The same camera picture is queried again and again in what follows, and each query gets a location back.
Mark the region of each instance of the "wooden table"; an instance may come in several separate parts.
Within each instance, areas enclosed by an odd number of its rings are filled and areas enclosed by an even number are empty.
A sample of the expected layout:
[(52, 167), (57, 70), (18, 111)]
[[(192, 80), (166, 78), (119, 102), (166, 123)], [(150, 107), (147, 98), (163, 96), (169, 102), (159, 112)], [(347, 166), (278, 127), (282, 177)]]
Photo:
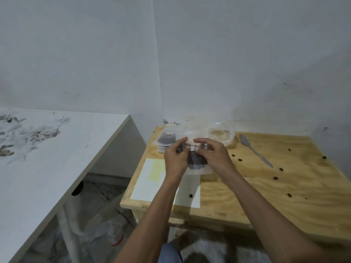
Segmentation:
[[(62, 116), (70, 121), (25, 161), (0, 161), (0, 261), (5, 263), (21, 258), (130, 118), (128, 114), (11, 110), (18, 119), (26, 118), (21, 124), (27, 127)], [(0, 113), (8, 111), (0, 107)]]
[[(121, 206), (140, 220), (150, 202), (130, 199), (146, 158), (163, 159), (152, 142), (156, 127), (123, 196)], [(228, 153), (238, 171), (276, 209), (313, 239), (351, 243), (351, 183), (308, 136), (244, 133), (253, 148), (268, 159), (268, 167), (237, 132)], [(200, 208), (173, 206), (169, 222), (224, 232), (252, 230), (234, 193), (216, 174), (201, 176)]]

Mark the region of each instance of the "metal spoon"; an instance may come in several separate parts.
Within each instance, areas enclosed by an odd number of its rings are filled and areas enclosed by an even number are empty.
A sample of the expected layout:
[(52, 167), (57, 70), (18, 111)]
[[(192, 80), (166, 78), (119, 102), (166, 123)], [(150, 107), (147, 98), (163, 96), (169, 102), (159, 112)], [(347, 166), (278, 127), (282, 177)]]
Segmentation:
[(273, 168), (273, 165), (269, 161), (267, 161), (263, 156), (261, 156), (261, 154), (259, 154), (256, 150), (252, 148), (250, 141), (248, 140), (247, 137), (245, 137), (243, 134), (240, 134), (239, 140), (241, 144), (243, 144), (244, 146), (248, 146), (250, 149), (252, 149), (261, 158), (261, 160), (263, 160), (265, 164)]

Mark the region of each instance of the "white paper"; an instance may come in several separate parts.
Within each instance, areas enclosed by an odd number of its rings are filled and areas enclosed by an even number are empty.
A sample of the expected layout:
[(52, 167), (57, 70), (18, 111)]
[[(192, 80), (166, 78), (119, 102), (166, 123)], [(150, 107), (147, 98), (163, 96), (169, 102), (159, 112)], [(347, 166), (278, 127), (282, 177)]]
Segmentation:
[[(146, 159), (131, 199), (152, 202), (165, 175), (164, 159)], [(200, 176), (184, 175), (175, 194), (173, 205), (200, 208)]]

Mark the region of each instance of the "white tabletop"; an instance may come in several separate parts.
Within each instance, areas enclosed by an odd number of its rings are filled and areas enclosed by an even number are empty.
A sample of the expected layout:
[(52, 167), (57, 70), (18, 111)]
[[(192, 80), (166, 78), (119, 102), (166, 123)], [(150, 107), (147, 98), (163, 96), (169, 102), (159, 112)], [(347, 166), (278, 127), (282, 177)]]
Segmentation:
[[(127, 114), (11, 109), (38, 127), (70, 117), (23, 162), (0, 160), (0, 261), (18, 261), (130, 118)], [(0, 107), (0, 114), (9, 109)]]

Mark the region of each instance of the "stack of plastic bags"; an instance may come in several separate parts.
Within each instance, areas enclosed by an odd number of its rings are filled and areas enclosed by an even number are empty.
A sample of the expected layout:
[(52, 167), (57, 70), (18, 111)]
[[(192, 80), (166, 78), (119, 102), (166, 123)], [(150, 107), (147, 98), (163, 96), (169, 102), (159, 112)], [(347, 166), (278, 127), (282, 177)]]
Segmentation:
[(227, 146), (234, 139), (235, 132), (233, 125), (228, 121), (215, 123), (186, 123), (179, 126), (167, 125), (153, 144), (158, 146), (158, 152), (164, 153), (176, 140), (186, 136), (188, 140), (177, 148), (177, 152), (180, 153), (185, 147), (190, 147), (188, 168), (185, 174), (211, 174), (213, 170), (207, 164), (206, 159), (195, 151), (196, 147), (209, 150), (211, 150), (211, 147), (204, 143), (195, 143), (193, 139), (207, 137)]

